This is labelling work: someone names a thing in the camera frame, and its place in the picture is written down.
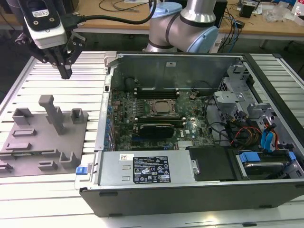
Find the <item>gray plastic block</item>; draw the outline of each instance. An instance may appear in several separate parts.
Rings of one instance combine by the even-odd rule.
[[[19,126],[29,125],[27,118],[32,117],[33,114],[28,108],[17,108],[13,114],[13,119],[15,123]]]
[[[59,118],[60,121],[63,122],[64,116],[62,115],[60,107],[55,107],[55,109],[56,109],[57,117]],[[50,120],[48,115],[46,115],[46,118],[47,118],[48,123],[52,124],[52,120]]]
[[[10,166],[8,163],[0,163],[0,173],[11,173],[13,167]]]
[[[76,168],[80,164],[74,152],[71,152],[69,157],[66,157],[65,153],[61,152],[59,162],[64,169]]]
[[[74,124],[82,124],[84,122],[84,114],[81,108],[73,108],[71,111],[71,119]]]
[[[59,150],[54,149],[52,151],[42,152],[41,155],[43,155],[44,157],[59,157],[60,152]]]
[[[65,129],[63,134],[58,135],[49,113],[31,114],[28,109],[18,109],[17,114],[22,114],[27,124],[18,125],[15,123],[12,127],[0,151],[0,159],[9,163],[14,169],[11,172],[1,172],[0,178],[73,173],[75,167],[80,163],[88,113],[82,112],[81,109],[61,112],[60,108],[53,106],[52,96],[41,96],[40,103],[42,105],[46,104],[44,106],[47,108],[50,106],[51,110],[54,108],[54,118],[56,121],[59,120],[59,123]],[[35,134],[30,134],[29,129],[34,129]],[[38,167],[40,161],[48,160],[54,161],[57,169],[40,169]]]
[[[1,154],[0,153],[0,160],[15,160],[16,157],[12,153],[6,153],[6,154]]]
[[[20,142],[20,143],[8,143],[5,149],[7,151],[20,151],[20,150],[29,150],[31,144],[29,142]]]
[[[53,102],[53,95],[41,95],[38,101],[39,105],[45,108],[48,115],[48,121],[53,124],[57,134],[61,135],[64,133],[64,126],[62,124],[62,118],[60,117],[60,114],[57,113]]]
[[[21,129],[21,130],[15,130],[12,135],[14,137],[18,137],[18,136],[32,136],[32,135],[35,135],[36,134],[36,131],[35,129]]]
[[[41,171],[49,171],[49,170],[56,170],[56,169],[58,169],[58,166],[57,166],[57,164],[53,160],[50,160],[50,161],[39,161],[38,168]]]

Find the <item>power supply label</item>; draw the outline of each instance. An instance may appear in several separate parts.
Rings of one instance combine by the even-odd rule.
[[[133,169],[133,182],[135,184],[171,182],[167,156],[134,157]]]

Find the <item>wooden table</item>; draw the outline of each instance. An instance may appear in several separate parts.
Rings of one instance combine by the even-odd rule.
[[[114,10],[112,7],[113,0],[105,0],[102,7]],[[228,9],[231,8],[238,0],[228,0]],[[131,20],[142,20],[149,15],[148,4],[139,6],[140,11],[135,12],[107,12],[98,7],[100,0],[79,0],[80,15],[108,15],[113,17],[120,17]],[[135,6],[134,3],[118,3],[117,6],[127,8]],[[245,27],[242,30],[240,38],[257,38],[257,39],[281,39],[281,40],[304,40],[304,26],[299,26],[295,22],[286,20],[285,22],[266,22],[262,15],[252,15],[251,18],[240,18],[239,12],[234,10],[236,6],[231,8],[229,12],[238,20],[245,22]],[[7,21],[18,27],[18,23],[14,15],[4,14]],[[230,25],[222,22],[219,28],[220,34],[227,34],[230,32]],[[2,28],[9,29],[3,18],[0,18],[0,25]],[[95,33],[125,33],[125,34],[148,34],[149,23],[142,25],[130,25],[116,21],[108,20],[91,20],[87,21],[85,25],[76,29],[78,32],[95,32]]]

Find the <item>blue cable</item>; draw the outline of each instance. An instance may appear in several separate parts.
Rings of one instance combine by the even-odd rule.
[[[234,23],[234,26],[235,26],[233,36],[234,36],[234,35],[236,35],[236,36],[234,37],[233,44],[231,45],[231,48],[230,48],[230,50],[228,51],[228,53],[230,53],[230,52],[231,52],[231,50],[232,50],[232,48],[234,47],[234,45],[235,45],[236,41],[237,41],[237,34],[236,34],[236,30],[237,30],[237,23],[236,23],[236,21],[234,20],[234,18],[231,18],[231,17],[224,17],[224,18],[227,18],[227,19],[232,20],[232,21],[233,21],[233,23]]]

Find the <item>blue latch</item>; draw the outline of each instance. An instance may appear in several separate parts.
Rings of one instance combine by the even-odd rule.
[[[83,166],[77,167],[76,175],[87,175],[87,167],[83,167]]]
[[[245,162],[260,162],[261,159],[258,156],[257,152],[243,152],[239,155],[242,163]]]
[[[288,155],[292,161],[296,160],[295,154],[292,151],[288,152]]]
[[[261,138],[261,146],[263,149],[267,150],[267,152],[272,152],[270,149],[270,145],[274,134],[270,131],[264,130]]]

